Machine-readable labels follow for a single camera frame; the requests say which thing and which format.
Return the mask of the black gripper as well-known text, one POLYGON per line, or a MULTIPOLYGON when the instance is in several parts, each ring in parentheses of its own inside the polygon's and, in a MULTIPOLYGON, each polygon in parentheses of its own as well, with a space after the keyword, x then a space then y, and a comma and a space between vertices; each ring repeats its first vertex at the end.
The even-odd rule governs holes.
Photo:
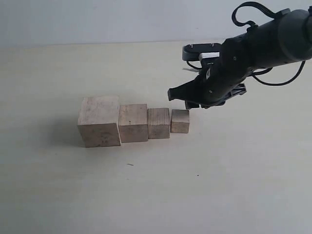
POLYGON ((170 88, 168 100, 184 100, 186 110, 223 105, 226 95, 255 70, 282 64, 279 25, 278 21, 270 21, 226 39, 221 45, 220 56, 213 64, 194 80, 170 88))

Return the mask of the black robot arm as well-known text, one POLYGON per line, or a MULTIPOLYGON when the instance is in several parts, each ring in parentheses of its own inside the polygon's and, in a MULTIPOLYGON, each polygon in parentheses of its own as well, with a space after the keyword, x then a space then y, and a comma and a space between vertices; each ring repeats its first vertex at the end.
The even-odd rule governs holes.
POLYGON ((274 67, 305 62, 312 57, 312 13, 310 10, 272 12, 259 9, 271 20, 257 25, 249 20, 232 21, 247 26, 246 33, 223 43, 188 44, 182 48, 182 59, 201 67, 194 80, 168 90, 169 100, 182 100, 187 109, 224 105, 235 96, 246 93, 244 80, 258 78, 274 67))

